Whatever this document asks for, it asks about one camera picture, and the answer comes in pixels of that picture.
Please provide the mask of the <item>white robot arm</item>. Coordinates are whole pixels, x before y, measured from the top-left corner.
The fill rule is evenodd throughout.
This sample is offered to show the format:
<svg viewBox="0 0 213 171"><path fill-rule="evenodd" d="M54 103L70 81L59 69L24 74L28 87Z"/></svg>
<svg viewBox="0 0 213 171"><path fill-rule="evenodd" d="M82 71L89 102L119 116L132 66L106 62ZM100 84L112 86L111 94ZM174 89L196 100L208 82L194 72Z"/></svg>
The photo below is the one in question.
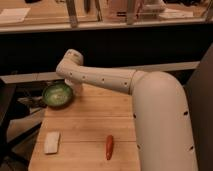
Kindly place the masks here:
<svg viewBox="0 0 213 171"><path fill-rule="evenodd" d="M199 171L186 93L172 75L83 65L68 50L56 67L67 83L86 83L132 96L141 171Z"/></svg>

